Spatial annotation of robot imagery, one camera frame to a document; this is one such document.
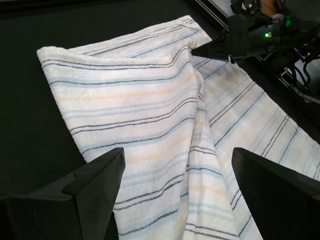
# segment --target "striped towel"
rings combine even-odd
[[[119,238],[262,239],[231,167],[243,147],[319,179],[320,148],[237,65],[193,57],[190,17],[37,54],[87,162],[116,147],[126,169]]]

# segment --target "fabric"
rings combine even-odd
[[[190,16],[37,54],[84,159],[123,147],[121,240],[262,239],[231,166],[243,147],[319,179],[319,145],[237,65],[193,57]]]

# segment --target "blue stripe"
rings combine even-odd
[[[184,152],[176,154],[173,158],[170,158],[164,166],[159,167],[156,170],[145,171],[145,172],[132,174],[132,175],[128,175],[128,176],[125,175],[122,177],[121,181],[131,180],[131,179],[140,178],[140,177],[146,177],[148,175],[152,175],[152,176],[158,175],[157,177],[159,177],[159,174],[162,173],[162,171],[164,171],[164,173],[161,174],[161,176],[164,176],[167,174],[168,169],[172,169],[174,166],[182,164],[182,163],[185,165],[187,162],[187,159],[183,158],[178,161],[176,161],[176,159],[179,159],[180,157],[188,157],[188,153],[189,153],[189,151],[184,151]],[[152,178],[144,179],[145,182],[143,182],[143,183],[151,182],[151,179]]]
[[[184,106],[185,104],[188,103],[197,103],[197,101],[194,100],[190,100],[191,97],[189,97],[189,101],[183,100],[181,101],[177,106],[175,106],[170,112],[158,115],[158,116],[151,116],[151,117],[145,117],[145,118],[140,118],[140,119],[134,119],[134,120],[128,120],[128,121],[118,121],[118,122],[112,122],[112,123],[105,123],[105,124],[96,124],[96,125],[82,125],[82,126],[77,126],[77,127],[73,127],[72,129],[70,129],[70,131],[75,130],[75,129],[83,129],[83,128],[97,128],[97,127],[106,127],[106,126],[111,126],[111,125],[119,125],[119,124],[128,124],[128,123],[132,123],[132,122],[139,122],[139,121],[144,121],[144,120],[151,120],[151,119],[158,119],[164,116],[172,116],[172,114],[174,114],[177,110],[179,110],[182,106]]]
[[[218,72],[220,69],[222,69],[225,65],[227,65],[228,63],[223,64],[221,67],[219,67],[218,69],[214,70],[212,73],[210,73],[208,76],[206,76],[203,80],[206,80],[207,78],[209,78],[210,76],[212,76],[214,73]]]
[[[164,176],[167,176],[167,174],[168,174],[167,172],[164,172],[163,174],[161,174],[159,176],[154,176],[154,177],[147,178],[147,179],[124,183],[124,184],[121,184],[121,189],[127,189],[127,188],[131,188],[131,187],[136,187],[136,186],[139,186],[142,184],[146,184],[146,183],[151,183],[151,182],[162,179]]]
[[[200,217],[199,215],[203,214],[203,215],[207,215],[207,216],[211,216],[217,219],[221,219],[221,220],[226,220],[230,223],[234,223],[234,219],[233,217],[227,217],[227,216],[223,216],[214,212],[209,212],[208,210],[202,210],[202,209],[197,209],[197,210],[189,210],[188,211],[189,214],[196,214],[198,215],[198,218]]]
[[[159,118],[157,120],[152,120],[152,121],[145,121],[145,122],[138,122],[138,123],[128,123],[125,125],[116,125],[116,126],[110,126],[110,127],[105,127],[105,128],[96,128],[96,129],[82,129],[79,131],[76,131],[74,133],[72,133],[71,135],[74,136],[76,134],[82,133],[82,132],[96,132],[96,131],[105,131],[105,130],[110,130],[110,129],[116,129],[116,128],[123,128],[123,127],[127,127],[127,126],[137,126],[137,125],[142,125],[142,124],[153,124],[153,123],[157,123],[159,121],[168,119],[170,117],[172,117],[177,111],[179,111],[184,105],[189,104],[189,103],[197,103],[196,101],[187,101],[185,103],[183,103],[182,105],[180,105],[176,110],[174,110],[174,112],[170,112],[168,116]]]
[[[232,211],[230,209],[226,209],[226,208],[222,208],[216,205],[212,205],[212,204],[207,204],[207,203],[200,203],[200,202],[189,202],[189,206],[190,207],[195,207],[195,208],[208,208],[208,209],[214,209],[214,210],[218,210],[220,212],[226,213],[226,214],[230,214],[232,215]]]
[[[101,149],[105,149],[105,148],[114,148],[115,146],[121,146],[122,148],[128,148],[128,147],[133,147],[133,146],[143,146],[143,145],[149,145],[149,144],[154,144],[157,142],[161,142],[163,140],[165,140],[166,138],[168,138],[169,134],[174,133],[179,127],[182,127],[186,124],[189,123],[193,123],[195,120],[194,117],[186,117],[184,119],[182,119],[179,123],[177,123],[176,125],[174,125],[169,131],[167,132],[162,132],[161,135],[158,136],[152,136],[149,138],[144,138],[144,139],[137,139],[137,137],[128,137],[128,138],[120,138],[120,139],[115,139],[115,142],[104,142],[104,143],[100,143],[103,145],[87,145],[87,146],[83,146],[82,149],[85,149],[81,152],[81,154],[85,154],[88,151],[93,151],[93,150],[101,150]]]
[[[261,145],[262,141],[266,140],[265,135],[269,133],[271,128],[274,126],[275,121],[277,120],[278,114],[280,114],[280,112],[278,111],[278,109],[275,108],[273,114],[266,121],[267,125],[264,125],[263,128],[261,128],[260,131],[256,133],[257,137],[254,139],[253,145],[248,147],[248,149],[250,149],[251,152],[255,153],[257,150],[257,147]]]
[[[68,110],[68,111],[63,111],[61,114],[66,115],[66,114],[73,114],[73,113],[95,113],[95,112],[109,112],[112,110],[122,110],[122,109],[134,109],[134,108],[140,108],[140,107],[146,107],[146,106],[153,106],[152,108],[141,108],[141,109],[135,109],[134,111],[124,111],[124,112],[113,112],[110,113],[112,115],[116,114],[127,114],[127,113],[135,113],[137,111],[146,111],[150,109],[161,109],[161,108],[166,108],[173,104],[178,98],[181,96],[185,95],[188,92],[194,92],[198,90],[198,85],[193,84],[191,86],[186,87],[182,91],[180,91],[177,95],[174,95],[173,98],[165,100],[165,101],[158,101],[158,102],[150,102],[150,103],[141,103],[141,104],[135,104],[135,105],[126,105],[126,106],[117,106],[117,107],[108,107],[108,108],[98,108],[98,109],[88,109],[88,110],[82,110],[82,109],[74,109],[74,110]]]
[[[214,109],[216,106],[220,105],[222,101],[224,101],[226,99],[226,97],[233,95],[234,92],[238,92],[239,88],[241,88],[241,85],[244,83],[247,83],[248,81],[237,81],[235,84],[232,85],[232,87],[228,90],[228,91],[224,91],[222,95],[220,96],[215,96],[213,95],[213,99],[210,99],[211,94],[207,95],[207,100],[210,101],[210,103],[208,103],[207,101],[207,105],[206,108],[207,109]]]
[[[197,33],[199,33],[198,30],[196,30],[196,31],[193,32],[192,34],[189,34],[189,35],[187,35],[187,36],[184,36],[184,37],[182,37],[182,38],[179,38],[178,40],[174,40],[174,41],[172,41],[172,42],[170,42],[170,43],[167,43],[167,44],[165,44],[165,45],[162,45],[162,46],[156,47],[156,48],[154,48],[154,49],[151,49],[151,50],[149,50],[149,51],[145,51],[145,52],[142,52],[142,53],[140,53],[140,54],[138,54],[138,55],[132,56],[132,58],[136,58],[136,57],[138,57],[138,56],[141,56],[141,55],[144,55],[144,54],[153,52],[153,51],[158,50],[158,49],[161,49],[161,48],[163,48],[163,47],[167,47],[167,46],[169,46],[169,45],[171,45],[171,44],[174,44],[174,43],[176,43],[176,42],[179,42],[179,41],[181,41],[181,40],[183,40],[183,39],[189,38],[189,37],[191,37],[191,36],[193,36],[193,35],[195,35],[195,34],[197,34]]]
[[[240,92],[240,94],[238,96],[236,96],[227,106],[225,106],[220,112],[218,112],[213,118],[210,119],[209,123],[211,123],[212,120],[215,119],[215,117],[217,117],[220,113],[222,113],[227,107],[229,107],[231,104],[231,106],[224,112],[222,113],[216,120],[214,120],[211,124],[210,127],[212,127],[219,119],[221,119],[230,109],[233,108],[234,105],[236,105],[255,85],[252,84],[250,87],[251,83],[242,91]]]
[[[96,87],[96,86],[100,86],[100,85],[106,85],[106,86],[109,86],[109,85],[114,85],[114,84],[130,84],[132,85],[132,83],[134,83],[135,85],[142,85],[142,84],[145,84],[145,82],[153,82],[152,84],[154,83],[169,83],[169,82],[172,82],[172,80],[174,80],[176,77],[178,77],[180,75],[180,73],[182,72],[182,70],[187,67],[192,67],[193,69],[193,66],[191,64],[190,61],[187,61],[185,63],[183,63],[182,67],[179,69],[178,73],[174,73],[174,75],[170,75],[169,77],[161,77],[159,78],[159,76],[157,77],[141,77],[140,79],[132,79],[131,77],[130,78],[121,78],[121,80],[116,80],[116,81],[105,81],[105,82],[81,82],[81,81],[87,81],[86,79],[75,79],[77,81],[72,81],[72,80],[69,80],[69,78],[66,78],[66,77],[52,77],[52,78],[49,78],[48,79],[48,82],[49,82],[49,85],[51,86],[52,84],[56,84],[56,83],[59,83],[59,85],[61,83],[64,83],[64,84],[75,84],[75,85],[81,85],[83,87]]]
[[[231,129],[249,112],[249,110],[256,104],[256,102],[264,95],[264,92],[253,102],[253,104],[241,115],[241,117],[225,132],[225,134],[215,143],[215,147],[225,138]]]

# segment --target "gray stripe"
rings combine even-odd
[[[184,28],[183,26],[174,26],[174,27],[172,27],[172,28],[170,28],[170,29],[168,29],[166,31],[160,32],[160,33],[149,34],[148,36],[150,36],[150,37],[146,37],[146,38],[143,38],[143,39],[131,42],[131,43],[127,43],[127,44],[122,45],[122,46],[117,46],[117,47],[114,47],[114,48],[111,48],[111,49],[108,49],[108,50],[96,52],[94,54],[90,54],[89,56],[96,56],[96,55],[99,55],[99,54],[104,54],[104,53],[107,53],[107,52],[110,52],[110,51],[113,51],[113,50],[116,50],[116,49],[120,49],[120,48],[124,48],[124,47],[130,46],[132,44],[140,43],[140,42],[142,42],[144,40],[156,38],[156,37],[158,37],[160,35],[163,35],[163,34],[172,33],[172,32],[178,31],[178,30],[183,29],[183,28]]]
[[[125,236],[125,235],[128,235],[128,234],[139,232],[139,231],[141,231],[143,229],[146,229],[146,228],[150,227],[151,225],[155,224],[156,222],[158,222],[161,219],[164,219],[164,218],[166,218],[166,217],[168,217],[170,215],[176,214],[177,212],[178,212],[178,209],[176,209],[174,211],[170,211],[170,212],[168,212],[166,214],[163,214],[162,216],[159,216],[157,219],[155,219],[154,221],[150,222],[148,225],[145,225],[145,226],[142,226],[140,228],[128,231],[126,233],[119,233],[119,236]]]
[[[197,149],[192,149],[192,150],[190,150],[190,152],[199,152],[199,153],[203,153],[203,154],[209,154],[209,155],[217,156],[217,155],[216,155],[215,153],[213,153],[213,152],[200,151],[200,150],[197,150]]]
[[[313,179],[315,179],[315,177],[316,177],[316,174],[317,174],[317,172],[318,172],[318,167],[319,167],[319,166],[320,166],[320,162],[319,162],[318,166],[316,166],[315,173],[314,173],[314,175],[313,175]]]
[[[116,146],[116,145],[122,145],[122,144],[133,144],[133,143],[140,143],[140,142],[147,142],[150,140],[156,140],[156,139],[160,139],[162,137],[164,137],[165,135],[169,134],[174,128],[176,128],[178,125],[180,125],[181,123],[183,123],[186,120],[195,120],[194,117],[186,117],[185,119],[181,120],[179,123],[177,123],[176,125],[174,125],[169,131],[167,131],[166,133],[160,135],[160,136],[156,136],[156,137],[151,137],[151,138],[146,138],[146,139],[139,139],[139,140],[133,140],[133,141],[119,141],[119,142],[114,142],[111,144],[106,144],[106,145],[101,145],[101,146],[96,146],[96,147],[91,147],[88,148],[86,150],[84,150],[83,152],[81,152],[81,154],[84,154],[88,151],[91,150],[96,150],[96,149],[101,149],[101,148],[107,148],[107,147],[112,147],[112,146]]]
[[[113,71],[113,70],[128,70],[128,69],[160,69],[160,68],[169,68],[171,66],[173,66],[175,64],[175,62],[178,59],[178,56],[184,51],[184,50],[188,50],[189,46],[188,45],[184,45],[183,47],[181,47],[176,54],[174,55],[174,57],[172,58],[172,60],[168,63],[161,63],[161,64],[155,64],[155,63],[149,63],[149,64],[117,64],[117,65],[105,65],[105,64],[86,64],[86,63],[80,63],[80,62],[74,62],[74,61],[65,61],[65,60],[61,60],[61,59],[47,59],[44,60],[41,64],[48,62],[48,61],[55,61],[55,62],[59,62],[59,63],[66,63],[66,64],[75,64],[75,65],[81,65],[81,66],[88,66],[88,67],[111,67],[112,69],[103,69],[103,71]],[[46,66],[48,65],[56,65],[55,63],[49,63],[46,64],[44,66],[42,66],[42,68],[44,69]],[[138,67],[138,66],[155,66],[155,67]],[[96,68],[85,68],[88,70],[96,70]]]
[[[138,196],[135,196],[135,197],[131,197],[127,200],[123,200],[123,201],[118,201],[118,202],[115,202],[114,205],[119,205],[119,204],[124,204],[124,203],[127,203],[127,202],[131,202],[132,200],[135,200],[135,199],[140,199],[140,198],[143,198],[143,197],[146,197],[146,196],[150,196],[152,194],[156,194],[156,193],[159,193],[161,192],[166,185],[168,185],[171,181],[179,178],[179,177],[183,177],[185,174],[179,174],[177,176],[174,176],[173,178],[171,178],[169,181],[167,181],[162,188],[160,188],[159,190],[156,190],[156,191],[153,191],[153,192],[148,192],[148,193],[145,193],[145,194],[142,194],[142,195],[138,195]]]
[[[287,122],[289,121],[289,118],[287,118],[287,120],[285,121],[284,125],[282,126],[282,128],[280,129],[278,135],[275,137],[275,139],[273,140],[273,143],[271,145],[271,147],[269,148],[269,150],[266,152],[266,154],[264,155],[264,157],[267,157],[269,151],[272,149],[272,147],[274,146],[277,138],[279,137],[280,133],[282,132],[282,130],[284,129],[285,125],[287,124]]]
[[[235,201],[235,204],[234,204],[234,206],[233,206],[233,208],[232,208],[232,211],[235,210],[235,208],[236,208],[236,206],[237,206],[237,204],[238,204],[238,202],[239,202],[239,200],[240,200],[241,197],[242,197],[242,193],[240,194],[240,196],[238,197],[238,199]]]
[[[230,232],[227,232],[227,231],[218,230],[218,229],[214,229],[214,228],[211,228],[211,227],[197,226],[197,225],[192,224],[192,223],[186,223],[185,225],[194,226],[194,227],[196,227],[197,229],[205,229],[205,230],[209,230],[209,231],[218,232],[218,233],[221,233],[221,234],[227,234],[227,235],[230,235],[230,236],[233,236],[233,237],[238,237],[237,234],[230,233]]]
[[[178,106],[180,104],[182,104],[183,102],[187,101],[187,100],[196,100],[197,98],[196,97],[188,97],[186,99],[184,99],[183,101],[181,101]],[[148,120],[150,119],[149,117],[148,118],[141,118],[141,119],[137,119],[137,120],[129,120],[129,121],[120,121],[120,122],[114,122],[114,123],[106,123],[106,124],[98,124],[98,125],[83,125],[83,126],[76,126],[76,127],[73,127],[70,129],[70,131],[73,131],[75,129],[82,129],[82,128],[96,128],[96,127],[104,127],[104,126],[109,126],[109,125],[114,125],[114,124],[123,124],[123,123],[129,123],[129,122],[135,122],[135,121],[141,121],[141,120]]]
[[[119,83],[135,83],[135,82],[157,82],[157,81],[163,81],[163,80],[171,80],[176,78],[177,76],[180,75],[184,67],[189,64],[190,61],[187,61],[179,70],[179,72],[169,78],[159,78],[159,79],[136,79],[136,80],[120,80],[120,81],[106,81],[106,82],[95,82],[95,83],[89,83],[89,82],[75,82],[75,81],[52,81],[49,85],[51,86],[52,84],[55,83],[66,83],[66,84],[76,84],[76,85],[110,85],[110,84],[119,84]]]
[[[229,107],[230,106],[230,104],[232,104],[234,101],[236,101],[236,99],[244,92],[244,91],[246,91],[234,104],[232,104],[232,106],[231,107],[229,107],[218,119],[216,119],[212,124],[210,124],[210,127],[213,125],[213,124],[215,124],[223,115],[225,115],[237,102],[239,102],[246,94],[247,94],[247,92],[249,92],[252,88],[253,88],[253,86],[256,84],[256,83],[254,83],[252,86],[251,86],[251,84],[252,84],[252,82],[242,91],[242,92],[240,92],[240,94],[238,95],[238,96],[236,96],[227,106],[225,106],[220,112],[218,112],[213,118],[211,118],[211,120],[209,121],[209,123],[213,120],[213,119],[215,119],[220,113],[222,113],[227,107]]]
[[[227,65],[228,63],[223,64],[221,67],[219,67],[217,70],[215,70],[214,72],[210,73],[208,76],[206,76],[203,80],[207,79],[208,77],[210,77],[212,74],[218,72],[220,69],[222,69],[225,65]]]
[[[281,156],[281,158],[280,158],[280,160],[279,160],[279,164],[281,163],[281,161],[282,161],[282,158],[284,157],[284,155],[285,155],[285,153],[286,153],[286,151],[287,151],[287,149],[288,149],[288,147],[289,147],[289,145],[291,144],[291,142],[292,142],[292,140],[294,139],[294,137],[295,137],[295,135],[297,134],[297,132],[298,132],[298,129],[296,128],[295,129],[295,133],[293,134],[293,136],[291,137],[291,139],[290,139],[290,141],[289,141],[289,143],[288,143],[288,145],[286,146],[286,148],[285,148],[285,150],[284,150],[284,152],[283,152],[283,154],[282,154],[282,156]]]
[[[248,219],[248,221],[246,221],[246,223],[244,224],[244,226],[243,226],[243,228],[241,229],[241,231],[239,232],[239,237],[241,236],[241,234],[244,232],[244,230],[246,229],[246,227],[247,227],[247,225],[248,225],[248,223],[249,223],[249,221],[250,221],[250,219],[252,218],[252,215],[250,215],[249,216],[249,219]]]
[[[279,127],[276,129],[275,133],[273,134],[272,138],[270,139],[269,143],[265,146],[263,152],[261,153],[261,156],[264,156],[265,151],[267,150],[267,148],[269,147],[269,145],[271,144],[272,140],[274,139],[275,135],[277,134],[278,130],[281,128],[282,124],[284,123],[284,121],[287,119],[287,115],[284,117],[284,119],[282,120],[282,122],[280,123]]]
[[[235,192],[231,202],[230,202],[230,206],[232,205],[232,203],[234,202],[235,198],[236,198],[236,195],[238,194],[238,192],[240,191],[240,189],[238,189],[238,191]]]
[[[212,59],[209,59],[209,61],[206,61],[205,63],[202,62],[203,64],[200,65],[200,66],[197,66],[196,68],[197,68],[197,69],[201,68],[202,66],[204,66],[204,65],[206,65],[207,63],[211,62],[211,60],[212,60]]]
[[[198,148],[198,149],[203,149],[203,150],[209,150],[209,151],[212,151],[216,154],[216,151],[215,150],[212,150],[210,148],[207,148],[207,147],[202,147],[202,146],[191,146],[190,149],[192,148]]]
[[[181,40],[183,40],[183,39],[189,38],[189,37],[191,37],[192,35],[195,35],[196,33],[199,33],[199,32],[198,32],[198,31],[195,31],[194,33],[192,33],[192,34],[190,34],[190,35],[188,35],[188,36],[185,36],[185,37],[183,37],[183,38],[180,38],[180,39],[178,39],[178,40],[176,40],[176,41],[170,42],[170,43],[168,43],[168,44],[166,44],[166,45],[159,46],[159,47],[157,47],[157,48],[154,48],[154,49],[151,49],[151,50],[149,50],[149,51],[140,53],[140,54],[138,54],[138,55],[136,55],[136,56],[133,56],[133,58],[136,58],[136,57],[138,57],[138,56],[140,56],[140,55],[143,55],[143,54],[150,53],[150,52],[152,52],[152,51],[154,51],[154,50],[157,50],[157,49],[166,47],[166,46],[168,46],[168,45],[174,44],[174,43],[179,42],[179,41],[181,41]]]
[[[173,114],[175,114],[180,108],[182,108],[184,105],[188,104],[188,103],[197,103],[196,101],[187,101],[185,102],[184,104],[182,104],[181,106],[179,106],[174,112],[173,110],[171,112],[168,112],[166,114],[164,114],[163,116],[165,115],[168,115],[166,117],[163,117],[163,118],[160,118],[160,119],[157,119],[157,120],[153,120],[153,121],[144,121],[144,122],[139,122],[139,123],[129,123],[129,124],[125,124],[125,125],[117,125],[117,126],[110,126],[110,127],[105,127],[105,128],[98,128],[98,129],[83,129],[83,130],[79,130],[79,131],[76,131],[74,133],[72,133],[71,135],[74,136],[76,134],[79,134],[79,133],[83,133],[83,132],[96,132],[96,131],[105,131],[105,130],[109,130],[109,129],[116,129],[116,128],[123,128],[123,127],[127,127],[127,126],[137,126],[137,125],[143,125],[143,124],[151,124],[151,123],[157,123],[159,121],[162,121],[164,119],[168,119],[170,118]],[[155,117],[150,117],[149,119],[154,119],[154,118],[158,118],[159,116],[155,116]]]
[[[213,239],[220,239],[220,240],[231,240],[230,238],[226,238],[226,237],[222,237],[222,236],[217,236],[217,235],[213,235],[213,234],[209,234],[209,233],[204,233],[204,232],[199,232],[199,231],[194,231],[191,229],[185,229],[185,231],[197,234],[197,235],[203,235],[209,238],[213,238]]]
[[[200,171],[200,170],[207,170],[207,171],[213,172],[213,173],[215,173],[215,174],[218,174],[218,175],[220,175],[220,176],[222,176],[222,177],[224,176],[223,174],[221,174],[221,173],[219,173],[219,172],[217,172],[217,171],[211,170],[211,169],[209,169],[209,168],[206,168],[206,167],[199,167],[199,168],[192,167],[192,168],[189,168],[188,170],[186,170],[186,172],[189,172],[190,170],[198,170],[198,171]]]
[[[225,136],[230,132],[230,130],[246,115],[246,113],[256,104],[256,102],[263,96],[264,92],[254,101],[254,103],[242,114],[242,116],[225,132],[225,134],[216,142],[214,146],[217,146]]]
[[[179,181],[176,181],[176,182],[170,184],[169,186],[167,186],[165,189],[162,190],[161,194],[159,194],[157,196],[154,196],[154,197],[151,197],[151,198],[148,198],[148,199],[145,199],[145,200],[141,200],[141,201],[135,202],[135,203],[130,204],[130,205],[125,206],[125,207],[113,208],[113,210],[114,211],[121,211],[121,210],[129,209],[129,208],[131,208],[133,206],[136,206],[136,205],[139,205],[139,204],[142,204],[142,203],[145,203],[145,202],[150,202],[152,200],[158,199],[165,193],[165,191],[169,190],[170,188],[172,188],[173,186],[175,186],[175,185],[177,185],[179,183],[182,183],[182,181],[183,180],[179,180]]]

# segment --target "terry cloth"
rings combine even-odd
[[[121,240],[262,239],[231,166],[243,147],[319,179],[319,145],[237,65],[193,57],[190,17],[37,54],[87,162],[116,147]]]

